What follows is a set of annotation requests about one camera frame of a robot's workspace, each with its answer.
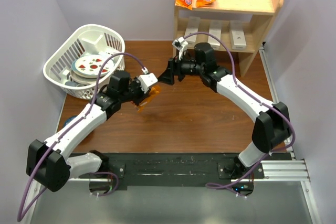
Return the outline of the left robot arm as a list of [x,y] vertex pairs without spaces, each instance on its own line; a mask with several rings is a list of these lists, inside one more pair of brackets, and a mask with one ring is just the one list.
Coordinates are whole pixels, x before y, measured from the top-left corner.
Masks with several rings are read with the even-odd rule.
[[28,148],[27,175],[52,192],[60,190],[71,178],[92,173],[97,178],[108,174],[109,161],[98,151],[71,157],[72,151],[95,128],[121,109],[125,102],[142,107],[150,97],[157,78],[153,73],[131,78],[116,71],[105,88],[63,129],[43,142],[34,140]]

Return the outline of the white Harry's razor box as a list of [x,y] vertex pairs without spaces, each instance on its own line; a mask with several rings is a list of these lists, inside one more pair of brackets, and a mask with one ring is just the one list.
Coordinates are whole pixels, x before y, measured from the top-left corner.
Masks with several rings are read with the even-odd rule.
[[[200,24],[200,18],[199,17],[193,17],[193,16],[190,16],[188,18],[188,22],[187,22],[187,26],[186,26],[186,30],[185,30],[185,34],[184,34],[184,37],[190,35],[190,34],[193,34],[193,33],[196,33],[198,32],[198,28],[199,28],[199,24]],[[194,36],[190,36],[186,39],[186,41],[192,45],[192,44],[195,44],[196,42],[196,35]]]

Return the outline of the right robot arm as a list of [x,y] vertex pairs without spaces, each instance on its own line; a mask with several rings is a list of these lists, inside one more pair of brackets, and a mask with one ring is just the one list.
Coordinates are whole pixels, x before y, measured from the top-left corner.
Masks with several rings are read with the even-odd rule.
[[176,56],[169,59],[159,82],[173,85],[185,76],[199,76],[205,86],[231,100],[254,122],[251,143],[235,158],[233,165],[235,175],[246,178],[265,154],[292,136],[287,106],[264,99],[243,85],[233,72],[218,65],[209,43],[196,44],[194,58],[187,57],[187,41],[175,40],[172,45]]

